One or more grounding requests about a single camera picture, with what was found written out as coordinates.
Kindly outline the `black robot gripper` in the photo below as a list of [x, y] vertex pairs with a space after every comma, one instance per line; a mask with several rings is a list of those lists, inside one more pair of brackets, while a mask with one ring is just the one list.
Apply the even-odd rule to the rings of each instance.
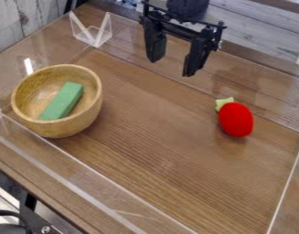
[[[202, 68], [209, 54], [209, 46], [201, 31], [209, 31], [211, 49], [220, 49], [221, 32], [227, 28], [221, 19], [208, 13], [209, 0], [141, 0], [142, 17], [156, 21], [169, 34], [192, 40], [189, 53], [184, 59], [182, 77], [189, 77]], [[146, 57], [156, 62], [164, 57], [165, 34], [153, 24], [144, 25]]]

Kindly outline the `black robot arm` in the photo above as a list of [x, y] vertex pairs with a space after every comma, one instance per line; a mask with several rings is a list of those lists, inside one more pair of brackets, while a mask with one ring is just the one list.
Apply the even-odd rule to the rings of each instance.
[[209, 0], [142, 0], [140, 24], [144, 29], [146, 58], [154, 63], [164, 57], [166, 34], [190, 42], [184, 58], [182, 77], [190, 77], [205, 65], [208, 55], [220, 49], [221, 20], [207, 21]]

